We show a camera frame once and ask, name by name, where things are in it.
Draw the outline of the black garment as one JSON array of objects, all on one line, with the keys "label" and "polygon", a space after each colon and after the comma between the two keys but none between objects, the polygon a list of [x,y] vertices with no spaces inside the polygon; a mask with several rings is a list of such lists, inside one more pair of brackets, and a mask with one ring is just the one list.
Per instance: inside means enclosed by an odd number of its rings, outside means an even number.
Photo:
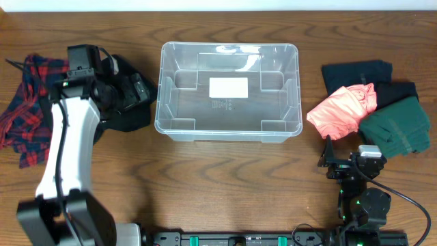
[{"label": "black garment", "polygon": [[[119,73],[117,75],[107,76],[104,79],[104,88],[97,90],[97,92],[102,92],[103,99],[97,102],[101,116],[94,135],[94,143],[97,143],[105,130],[127,133],[149,126],[151,122],[150,107],[157,98],[157,88],[151,78],[137,70],[125,57],[116,54],[113,56],[118,62]],[[149,102],[141,103],[128,111],[118,111],[118,95],[114,87],[114,82],[118,76],[128,76],[134,73],[141,75],[152,94],[152,98]]]}]

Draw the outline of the pink garment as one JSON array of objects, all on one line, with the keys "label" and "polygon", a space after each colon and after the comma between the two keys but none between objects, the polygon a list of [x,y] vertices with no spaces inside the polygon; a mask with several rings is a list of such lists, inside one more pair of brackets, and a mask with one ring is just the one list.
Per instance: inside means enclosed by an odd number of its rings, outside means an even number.
[{"label": "pink garment", "polygon": [[307,114],[323,139],[341,139],[357,133],[362,119],[377,107],[374,84],[340,87]]}]

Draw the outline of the red navy plaid shirt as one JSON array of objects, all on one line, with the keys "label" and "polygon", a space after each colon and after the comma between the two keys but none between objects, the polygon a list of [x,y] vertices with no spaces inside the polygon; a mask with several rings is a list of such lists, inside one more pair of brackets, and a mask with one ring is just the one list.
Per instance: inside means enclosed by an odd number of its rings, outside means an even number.
[{"label": "red navy plaid shirt", "polygon": [[19,167],[32,167],[47,160],[53,127],[48,88],[62,80],[68,61],[28,55],[14,62],[22,81],[7,109],[1,114],[1,148],[20,154]]}]

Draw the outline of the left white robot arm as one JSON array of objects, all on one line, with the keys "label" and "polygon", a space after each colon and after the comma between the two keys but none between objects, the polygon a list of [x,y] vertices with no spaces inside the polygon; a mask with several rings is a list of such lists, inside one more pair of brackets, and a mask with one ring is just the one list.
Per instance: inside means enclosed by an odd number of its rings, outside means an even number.
[{"label": "left white robot arm", "polygon": [[101,130],[133,132],[151,122],[154,83],[123,57],[80,44],[48,89],[52,137],[44,175],[17,219],[33,245],[144,245],[135,223],[116,223],[91,191],[91,156]]}]

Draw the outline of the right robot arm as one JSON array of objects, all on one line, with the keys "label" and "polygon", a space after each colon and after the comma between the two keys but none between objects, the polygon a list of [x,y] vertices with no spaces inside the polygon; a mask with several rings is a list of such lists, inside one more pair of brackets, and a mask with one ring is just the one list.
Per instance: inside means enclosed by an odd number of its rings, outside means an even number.
[{"label": "right robot arm", "polygon": [[338,159],[330,136],[326,137],[318,166],[326,167],[326,177],[340,186],[337,212],[343,225],[324,236],[324,245],[382,244],[380,228],[386,225],[391,196],[367,183],[380,174],[385,163],[379,147],[373,145],[360,145],[347,159]]}]

